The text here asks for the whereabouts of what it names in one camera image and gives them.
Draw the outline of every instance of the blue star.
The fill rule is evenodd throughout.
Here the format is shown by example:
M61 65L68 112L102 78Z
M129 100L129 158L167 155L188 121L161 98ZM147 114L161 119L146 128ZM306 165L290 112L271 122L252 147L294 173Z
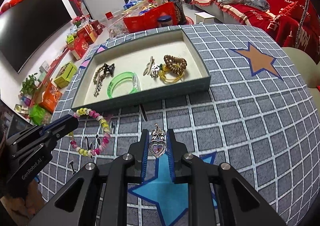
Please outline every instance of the blue star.
M213 164L216 153L202 157ZM173 226L188 210L188 184L174 184L170 177L167 154L156 159L155 176L128 190L129 193L153 203L161 224Z

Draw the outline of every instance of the television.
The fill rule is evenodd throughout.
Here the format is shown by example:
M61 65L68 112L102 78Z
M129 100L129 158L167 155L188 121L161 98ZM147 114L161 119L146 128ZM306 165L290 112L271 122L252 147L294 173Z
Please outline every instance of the television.
M23 0L0 15L0 52L18 73L71 20L62 0Z

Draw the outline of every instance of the dining table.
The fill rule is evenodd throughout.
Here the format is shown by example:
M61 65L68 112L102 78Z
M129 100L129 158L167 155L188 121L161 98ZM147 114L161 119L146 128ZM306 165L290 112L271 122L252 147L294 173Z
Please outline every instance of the dining table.
M209 90L144 103L147 121L140 106L103 113L112 116L114 129L105 152L94 158L79 155L70 147L69 137L62 138L40 173L44 199L49 201L88 162L101 165L127 153L143 129L151 131L158 123L164 130L172 128L177 141L205 162L230 163L288 225L297 225L319 190L320 151L319 113L300 73L266 32L247 25L168 26L128 34L103 45L111 48L176 29L182 29L207 66ZM85 61L97 50L98 46ZM73 114L71 102L84 71L85 64L73 76L52 121ZM80 118L74 131L77 144L85 147L88 138L97 146L96 135L103 136L99 122ZM149 155L145 182L129 184L127 225L188 224L188 188L166 181L162 191L168 173L163 156ZM212 196L216 207L214 192Z

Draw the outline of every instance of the jewelry tray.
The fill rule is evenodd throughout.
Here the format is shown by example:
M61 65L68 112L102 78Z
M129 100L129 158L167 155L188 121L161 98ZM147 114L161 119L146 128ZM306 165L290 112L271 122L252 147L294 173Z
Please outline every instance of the jewelry tray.
M187 68L182 80L165 84L159 77L143 76L151 56L153 56L155 63L164 64L165 55L181 57L187 61ZM107 74L102 82L99 95L95 97L93 94L96 85L93 83L93 77L104 63L115 64L113 77L126 71L136 73L141 91L128 94L132 89L132 81L125 81L115 89L113 98L110 99L107 95L107 88L113 77ZM168 73L166 77L170 79L176 75ZM207 91L210 86L210 78L210 72L202 57L182 29L155 33L96 53L85 69L72 100L71 109L76 111L86 107L108 111L178 95Z

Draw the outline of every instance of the pink heart gemstone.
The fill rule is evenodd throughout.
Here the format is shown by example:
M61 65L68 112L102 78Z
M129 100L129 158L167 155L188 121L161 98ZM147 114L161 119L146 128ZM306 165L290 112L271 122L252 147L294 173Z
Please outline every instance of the pink heart gemstone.
M160 144L155 144L155 145L153 145L153 151L154 151L155 153L160 153L160 152L162 151L162 149L163 149L163 146L160 145Z

